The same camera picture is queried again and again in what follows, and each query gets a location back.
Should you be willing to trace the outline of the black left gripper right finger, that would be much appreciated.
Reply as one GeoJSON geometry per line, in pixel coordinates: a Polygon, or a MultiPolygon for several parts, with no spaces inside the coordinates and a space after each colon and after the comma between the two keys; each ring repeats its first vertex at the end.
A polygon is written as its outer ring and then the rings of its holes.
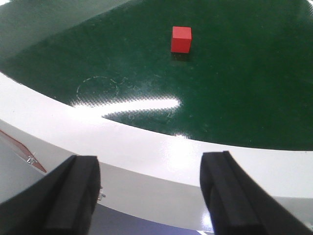
{"type": "Polygon", "coordinates": [[[311,235],[267,194],[228,151],[205,152],[200,186],[217,235],[311,235]]]}

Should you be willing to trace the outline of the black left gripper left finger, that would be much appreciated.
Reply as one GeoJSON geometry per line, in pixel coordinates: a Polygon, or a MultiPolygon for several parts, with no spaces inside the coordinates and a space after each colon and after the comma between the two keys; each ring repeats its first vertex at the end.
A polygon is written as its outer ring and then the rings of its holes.
{"type": "Polygon", "coordinates": [[[71,156],[0,205],[2,235],[86,235],[100,192],[96,156],[71,156]]]}

